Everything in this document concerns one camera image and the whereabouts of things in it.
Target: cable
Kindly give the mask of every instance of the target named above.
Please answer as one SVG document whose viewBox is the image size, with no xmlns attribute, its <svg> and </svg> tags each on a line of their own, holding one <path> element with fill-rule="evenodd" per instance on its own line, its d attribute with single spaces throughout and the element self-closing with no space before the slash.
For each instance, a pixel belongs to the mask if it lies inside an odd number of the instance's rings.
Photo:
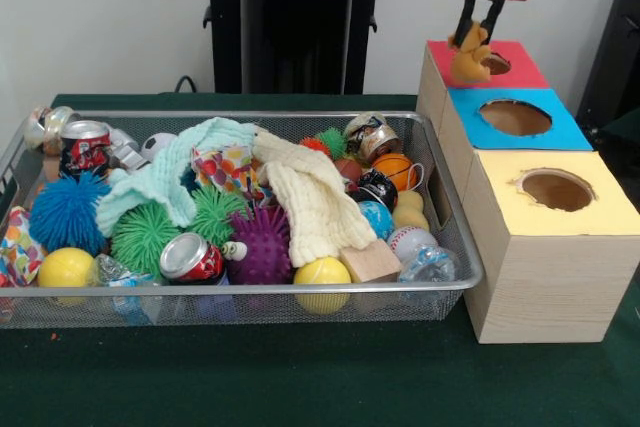
<svg viewBox="0 0 640 427">
<path fill-rule="evenodd" d="M 184 84 L 185 81 L 189 84 L 189 87 L 191 87 L 191 92 L 196 94 L 198 92 L 198 88 L 196 87 L 196 84 L 193 81 L 193 79 L 188 75 L 183 75 L 182 77 L 180 77 L 180 80 L 176 84 L 176 88 L 174 89 L 174 92 L 175 93 L 180 92 L 180 89 L 182 88 L 182 84 Z"/>
</svg>

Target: towel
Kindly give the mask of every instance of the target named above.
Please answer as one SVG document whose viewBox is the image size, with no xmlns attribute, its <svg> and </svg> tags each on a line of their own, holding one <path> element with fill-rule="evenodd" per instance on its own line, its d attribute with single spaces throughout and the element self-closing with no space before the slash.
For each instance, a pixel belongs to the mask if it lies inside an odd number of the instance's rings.
<svg viewBox="0 0 640 427">
<path fill-rule="evenodd" d="M 191 161 L 191 149 L 206 152 L 231 145 L 251 147 L 254 135 L 253 124 L 216 117 L 183 131 L 150 165 L 132 174 L 114 170 L 109 176 L 111 193 L 100 200 L 96 210 L 100 232 L 110 237 L 125 212 L 151 201 L 166 207 L 174 225 L 187 227 L 196 215 L 196 206 L 180 177 Z"/>
<path fill-rule="evenodd" d="M 364 249 L 376 240 L 325 154 L 259 130 L 253 155 L 264 163 L 258 172 L 260 181 L 269 181 L 289 217 L 289 256 L 294 267 L 338 257 L 344 247 Z"/>
</svg>

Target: yellow box lid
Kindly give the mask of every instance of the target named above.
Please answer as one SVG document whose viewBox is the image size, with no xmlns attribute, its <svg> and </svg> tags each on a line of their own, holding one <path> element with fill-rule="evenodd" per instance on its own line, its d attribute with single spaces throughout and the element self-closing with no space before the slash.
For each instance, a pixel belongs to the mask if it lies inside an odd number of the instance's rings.
<svg viewBox="0 0 640 427">
<path fill-rule="evenodd" d="M 640 235 L 640 214 L 597 152 L 478 156 L 512 235 Z"/>
</svg>

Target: purple spiky ball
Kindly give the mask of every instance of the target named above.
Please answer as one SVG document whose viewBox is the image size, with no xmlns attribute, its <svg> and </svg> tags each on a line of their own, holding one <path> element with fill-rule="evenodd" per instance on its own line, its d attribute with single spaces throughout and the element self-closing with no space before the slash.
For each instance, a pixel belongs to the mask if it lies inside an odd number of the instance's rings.
<svg viewBox="0 0 640 427">
<path fill-rule="evenodd" d="M 230 216 L 232 242 L 223 246 L 227 275 L 232 284 L 290 284 L 293 268 L 289 259 L 290 230 L 287 216 L 278 206 L 254 206 L 249 220 L 238 213 Z"/>
</svg>

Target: yellow tennis ball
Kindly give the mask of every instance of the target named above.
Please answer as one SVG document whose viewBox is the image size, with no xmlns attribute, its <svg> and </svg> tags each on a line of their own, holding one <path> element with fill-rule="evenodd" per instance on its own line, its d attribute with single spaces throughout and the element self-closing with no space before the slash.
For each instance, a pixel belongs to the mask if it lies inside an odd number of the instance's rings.
<svg viewBox="0 0 640 427">
<path fill-rule="evenodd" d="M 40 287 L 86 287 L 91 282 L 93 257 L 84 250 L 65 247 L 47 255 L 38 271 Z M 76 305 L 84 297 L 60 297 L 61 305 Z"/>
<path fill-rule="evenodd" d="M 294 284 L 350 284 L 351 276 L 338 259 L 325 257 L 300 267 Z M 312 314 L 333 314 L 349 300 L 349 294 L 297 294 L 298 303 Z"/>
<path fill-rule="evenodd" d="M 422 212 L 424 209 L 424 199 L 415 190 L 401 190 L 398 192 L 398 207 L 411 207 L 413 210 Z"/>
</svg>

